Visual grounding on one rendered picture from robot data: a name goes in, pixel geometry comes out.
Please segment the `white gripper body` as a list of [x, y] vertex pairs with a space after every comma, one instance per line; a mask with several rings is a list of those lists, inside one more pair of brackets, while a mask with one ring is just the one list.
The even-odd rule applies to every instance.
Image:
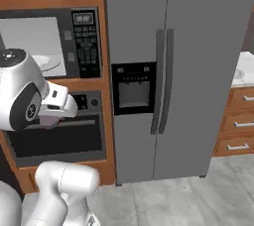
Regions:
[[74, 118], [77, 115], [77, 104], [70, 94], [63, 97], [49, 96], [42, 101], [40, 115], [58, 118]]

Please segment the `white microwave turntable plate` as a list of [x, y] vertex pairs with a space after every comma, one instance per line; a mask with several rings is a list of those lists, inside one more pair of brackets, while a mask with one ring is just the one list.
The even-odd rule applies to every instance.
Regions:
[[33, 59], [37, 63], [41, 71], [48, 71], [54, 69], [61, 63], [61, 58], [58, 55], [34, 55]]

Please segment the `black microwave oven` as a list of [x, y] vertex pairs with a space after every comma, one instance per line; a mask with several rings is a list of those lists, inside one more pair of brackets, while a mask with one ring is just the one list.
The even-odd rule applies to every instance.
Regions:
[[58, 55], [46, 78], [99, 78], [102, 52], [96, 7], [2, 10], [0, 43], [31, 56]]

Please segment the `black built-in oven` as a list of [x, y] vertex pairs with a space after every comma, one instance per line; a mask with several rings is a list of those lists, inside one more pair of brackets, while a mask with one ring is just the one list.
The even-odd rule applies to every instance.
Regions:
[[[77, 116], [62, 118], [61, 122], [93, 119], [95, 124], [6, 132], [6, 143], [18, 168], [46, 161], [78, 163], [106, 159], [101, 92], [76, 91], [71, 95], [78, 106]], [[91, 105], [92, 99], [98, 100], [96, 107]]]

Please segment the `wooden drawer front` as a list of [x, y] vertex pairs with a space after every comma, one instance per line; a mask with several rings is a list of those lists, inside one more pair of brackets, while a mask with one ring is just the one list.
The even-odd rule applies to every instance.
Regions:
[[[115, 169], [113, 164], [106, 160], [94, 162], [79, 162], [80, 165], [88, 166], [98, 170], [100, 176], [100, 185], [108, 185], [115, 182]], [[35, 181], [37, 167], [14, 167], [14, 173], [17, 177], [22, 191], [27, 193], [38, 192], [39, 188]]]

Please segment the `wooden tall cabinet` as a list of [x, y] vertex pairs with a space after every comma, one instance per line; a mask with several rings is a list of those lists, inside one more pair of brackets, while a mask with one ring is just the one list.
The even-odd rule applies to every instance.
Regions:
[[102, 109], [104, 122], [104, 135], [106, 147], [106, 161], [113, 164], [113, 131], [112, 131], [112, 106], [110, 93], [109, 78], [109, 56], [108, 40], [105, 19], [105, 0], [0, 0], [0, 11], [2, 10], [27, 10], [43, 8], [71, 8], [71, 7], [88, 7], [95, 6], [99, 14], [99, 30], [102, 48], [102, 76], [89, 80], [81, 78], [64, 78], [56, 81], [59, 85], [65, 85], [71, 91], [98, 89], [102, 94]]

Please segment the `grey fridge door with dispenser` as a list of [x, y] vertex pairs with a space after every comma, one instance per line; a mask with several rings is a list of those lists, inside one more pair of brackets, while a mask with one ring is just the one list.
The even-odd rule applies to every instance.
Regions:
[[117, 185], [153, 178], [156, 31], [165, 32], [167, 2], [105, 0]]

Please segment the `grey fridge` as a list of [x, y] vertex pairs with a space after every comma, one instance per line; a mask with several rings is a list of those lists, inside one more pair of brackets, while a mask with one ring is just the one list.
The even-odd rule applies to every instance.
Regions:
[[118, 184], [205, 176], [254, 0], [105, 0]]

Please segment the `plain grey fridge door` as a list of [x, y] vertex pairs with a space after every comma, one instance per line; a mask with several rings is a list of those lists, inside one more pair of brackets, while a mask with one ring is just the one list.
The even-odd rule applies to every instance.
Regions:
[[174, 29], [171, 103], [155, 179], [205, 176], [254, 0], [168, 0]]

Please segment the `wooden drawer run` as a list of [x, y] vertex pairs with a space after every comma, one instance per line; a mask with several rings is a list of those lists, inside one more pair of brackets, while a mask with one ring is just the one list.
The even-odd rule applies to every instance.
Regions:
[[214, 157], [254, 154], [254, 87], [231, 88]]

